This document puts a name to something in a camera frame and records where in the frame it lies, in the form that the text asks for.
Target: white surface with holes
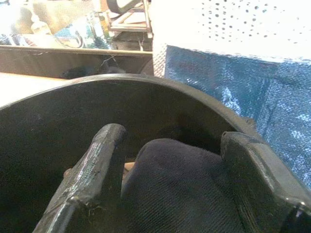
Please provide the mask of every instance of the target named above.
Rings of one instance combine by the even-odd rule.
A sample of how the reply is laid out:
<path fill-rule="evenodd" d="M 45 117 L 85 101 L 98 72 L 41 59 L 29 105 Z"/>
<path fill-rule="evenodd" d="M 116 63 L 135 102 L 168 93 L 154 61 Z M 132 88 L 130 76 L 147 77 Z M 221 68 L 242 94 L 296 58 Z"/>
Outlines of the white surface with holes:
<path fill-rule="evenodd" d="M 267 61 L 309 60 L 310 11 L 308 0 L 155 0 L 154 60 L 164 56 L 165 44 Z"/>

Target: dark fabric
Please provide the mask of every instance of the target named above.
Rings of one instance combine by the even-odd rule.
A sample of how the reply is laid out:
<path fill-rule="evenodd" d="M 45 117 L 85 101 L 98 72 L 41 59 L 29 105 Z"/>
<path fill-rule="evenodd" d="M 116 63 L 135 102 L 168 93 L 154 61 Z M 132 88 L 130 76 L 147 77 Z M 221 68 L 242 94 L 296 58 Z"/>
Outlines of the dark fabric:
<path fill-rule="evenodd" d="M 171 139 L 141 149 L 121 199 L 120 232 L 244 232 L 221 157 Z"/>

